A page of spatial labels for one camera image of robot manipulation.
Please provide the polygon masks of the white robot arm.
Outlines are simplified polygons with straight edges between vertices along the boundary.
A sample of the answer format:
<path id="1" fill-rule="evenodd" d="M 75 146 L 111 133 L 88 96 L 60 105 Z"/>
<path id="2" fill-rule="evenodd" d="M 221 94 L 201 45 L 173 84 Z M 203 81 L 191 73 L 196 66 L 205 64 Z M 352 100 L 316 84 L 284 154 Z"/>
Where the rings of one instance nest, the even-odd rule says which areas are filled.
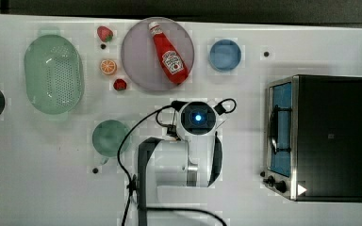
<path id="1" fill-rule="evenodd" d="M 222 104 L 173 101 L 175 140 L 145 139 L 138 148 L 138 225 L 148 226 L 149 211 L 165 211 L 159 205 L 161 186 L 209 187 L 222 170 L 222 143 L 217 127 L 228 111 Z"/>

